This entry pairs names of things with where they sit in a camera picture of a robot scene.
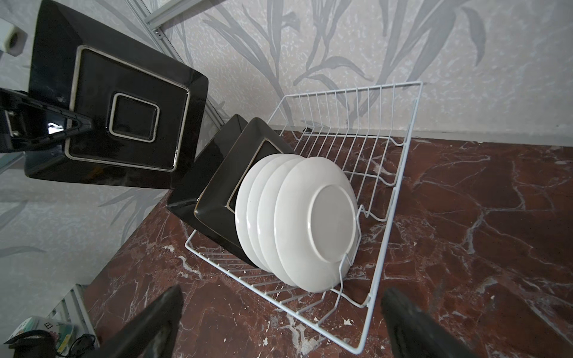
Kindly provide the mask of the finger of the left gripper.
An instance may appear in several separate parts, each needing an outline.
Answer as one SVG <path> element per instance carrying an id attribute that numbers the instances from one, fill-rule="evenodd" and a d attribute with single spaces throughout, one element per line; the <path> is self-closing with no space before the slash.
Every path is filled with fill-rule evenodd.
<path id="1" fill-rule="evenodd" d="M 93 119 L 18 92 L 17 148 L 36 150 L 93 130 Z"/>

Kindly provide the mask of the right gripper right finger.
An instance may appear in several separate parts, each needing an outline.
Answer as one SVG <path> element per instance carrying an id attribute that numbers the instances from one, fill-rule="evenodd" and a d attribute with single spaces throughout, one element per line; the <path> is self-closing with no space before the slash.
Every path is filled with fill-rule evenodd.
<path id="1" fill-rule="evenodd" d="M 391 287 L 381 300 L 394 357 L 475 357 L 405 294 Z"/>

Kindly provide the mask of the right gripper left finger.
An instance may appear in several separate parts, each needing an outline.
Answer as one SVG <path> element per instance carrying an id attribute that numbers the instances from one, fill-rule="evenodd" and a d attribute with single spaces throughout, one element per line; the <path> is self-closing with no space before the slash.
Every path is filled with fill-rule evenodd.
<path id="1" fill-rule="evenodd" d="M 115 336 L 86 356 L 172 357 L 183 304 L 181 287 L 171 286 Z"/>

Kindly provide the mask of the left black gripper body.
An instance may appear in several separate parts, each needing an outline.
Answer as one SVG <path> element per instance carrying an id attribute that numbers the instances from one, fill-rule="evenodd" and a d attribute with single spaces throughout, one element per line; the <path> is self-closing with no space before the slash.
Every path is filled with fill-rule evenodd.
<path id="1" fill-rule="evenodd" d="M 25 151 L 24 105 L 20 92 L 1 88 L 1 153 Z"/>

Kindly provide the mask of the black square floral plate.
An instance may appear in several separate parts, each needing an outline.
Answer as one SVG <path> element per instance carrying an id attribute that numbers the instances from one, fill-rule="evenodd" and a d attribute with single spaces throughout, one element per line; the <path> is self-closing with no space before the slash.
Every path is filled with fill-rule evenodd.
<path id="1" fill-rule="evenodd" d="M 30 97 L 87 116 L 89 132 L 25 154 L 38 180 L 174 189 L 192 168 L 208 79 L 89 16 L 43 1 Z"/>
<path id="2" fill-rule="evenodd" d="M 167 209 L 189 226 L 198 228 L 194 210 L 199 197 L 247 124 L 239 114 L 232 116 L 201 151 L 180 185 L 167 199 Z"/>

